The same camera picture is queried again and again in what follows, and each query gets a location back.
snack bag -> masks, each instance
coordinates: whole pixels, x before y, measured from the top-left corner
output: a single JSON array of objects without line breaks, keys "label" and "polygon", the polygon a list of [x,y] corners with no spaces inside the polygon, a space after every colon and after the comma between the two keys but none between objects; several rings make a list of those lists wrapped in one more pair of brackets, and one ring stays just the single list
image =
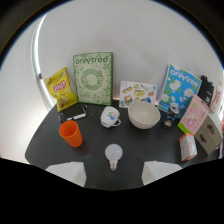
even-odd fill
[{"label": "snack bag", "polygon": [[44,82],[51,96],[57,99],[58,112],[78,102],[69,82],[67,68],[61,69]]}]

wall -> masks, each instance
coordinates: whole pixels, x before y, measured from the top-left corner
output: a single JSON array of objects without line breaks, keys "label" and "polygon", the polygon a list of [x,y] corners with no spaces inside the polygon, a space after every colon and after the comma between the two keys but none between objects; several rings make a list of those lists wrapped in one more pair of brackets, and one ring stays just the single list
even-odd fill
[{"label": "wall", "polygon": [[31,40],[39,20],[17,39],[3,61],[0,73],[0,155],[28,163],[26,148],[48,110],[32,69]]},{"label": "wall", "polygon": [[77,0],[49,12],[40,30],[40,67],[48,78],[68,68],[73,55],[114,53],[113,96],[122,80],[158,85],[160,99],[168,63],[223,84],[223,68],[212,46],[188,20],[148,0]]}]

book cover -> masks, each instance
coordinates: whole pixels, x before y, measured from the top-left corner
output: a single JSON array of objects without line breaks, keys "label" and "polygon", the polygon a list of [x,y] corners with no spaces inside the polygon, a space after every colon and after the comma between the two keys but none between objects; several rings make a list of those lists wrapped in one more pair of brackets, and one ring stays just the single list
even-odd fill
[{"label": "book cover", "polygon": [[113,100],[113,53],[74,55],[73,66],[79,102],[111,105]]},{"label": "book cover", "polygon": [[178,118],[182,118],[192,97],[198,94],[200,86],[201,79],[176,65],[169,64],[158,108],[167,112],[170,106],[176,107],[180,111]]},{"label": "book cover", "polygon": [[128,108],[133,101],[146,101],[155,105],[157,85],[121,81],[119,107]]}]

white mug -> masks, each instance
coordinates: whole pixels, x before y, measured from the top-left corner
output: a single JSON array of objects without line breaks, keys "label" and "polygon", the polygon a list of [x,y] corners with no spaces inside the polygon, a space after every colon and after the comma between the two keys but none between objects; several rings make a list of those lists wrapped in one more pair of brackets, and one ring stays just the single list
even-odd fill
[{"label": "white mug", "polygon": [[111,126],[118,126],[121,124],[121,120],[118,119],[120,116],[119,111],[114,107],[105,107],[103,113],[101,114],[101,124],[109,128]]}]

white bowl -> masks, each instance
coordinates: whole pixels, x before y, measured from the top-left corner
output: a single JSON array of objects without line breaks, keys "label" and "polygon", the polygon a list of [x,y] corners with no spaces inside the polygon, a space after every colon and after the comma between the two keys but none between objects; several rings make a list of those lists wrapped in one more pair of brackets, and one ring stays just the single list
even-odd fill
[{"label": "white bowl", "polygon": [[149,129],[157,124],[161,114],[153,104],[146,101],[135,101],[128,107],[128,117],[135,127]]}]

